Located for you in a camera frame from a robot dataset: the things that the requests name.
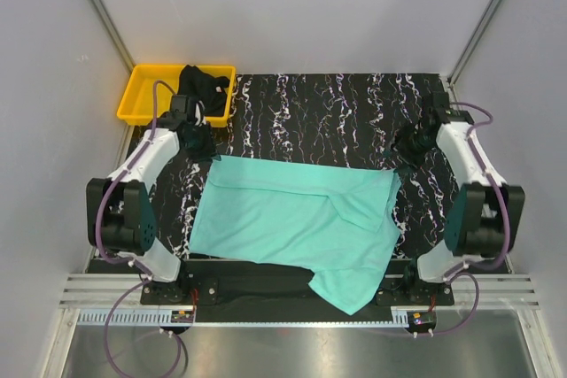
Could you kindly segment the teal t shirt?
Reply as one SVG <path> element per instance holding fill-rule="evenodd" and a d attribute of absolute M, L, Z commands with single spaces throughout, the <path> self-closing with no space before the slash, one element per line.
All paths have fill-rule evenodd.
<path fill-rule="evenodd" d="M 206 177 L 190 251 L 305 268 L 315 294 L 353 315 L 375 296 L 400 237 L 400 186 L 393 170 L 224 156 Z"/>

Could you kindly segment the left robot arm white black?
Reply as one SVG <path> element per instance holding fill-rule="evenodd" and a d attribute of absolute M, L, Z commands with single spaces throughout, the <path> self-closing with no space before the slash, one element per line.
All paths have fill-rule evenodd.
<path fill-rule="evenodd" d="M 89 243 L 107 263 L 135 266 L 150 280 L 161 282 L 160 293 L 174 304 L 190 296 L 191 282 L 181 276 L 181 260 L 157 237 L 150 191 L 181 151 L 194 163 L 220 157 L 198 100 L 153 119 L 125 162 L 107 177 L 91 179 L 86 187 Z"/>

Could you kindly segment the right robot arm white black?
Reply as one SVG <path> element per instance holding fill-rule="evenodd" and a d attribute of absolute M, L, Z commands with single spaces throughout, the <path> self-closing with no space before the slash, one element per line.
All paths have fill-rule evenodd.
<path fill-rule="evenodd" d="M 434 92 L 424 99 L 419 121 L 404 126 L 390 145 L 401 161 L 399 174 L 417 171 L 431 150 L 440 150 L 458 186 L 440 242 L 404 270 L 400 289 L 413 304 L 425 302 L 470 267 L 498 268 L 517 237 L 524 189 L 497 172 L 468 110 L 468 104 L 451 102 L 446 92 Z"/>

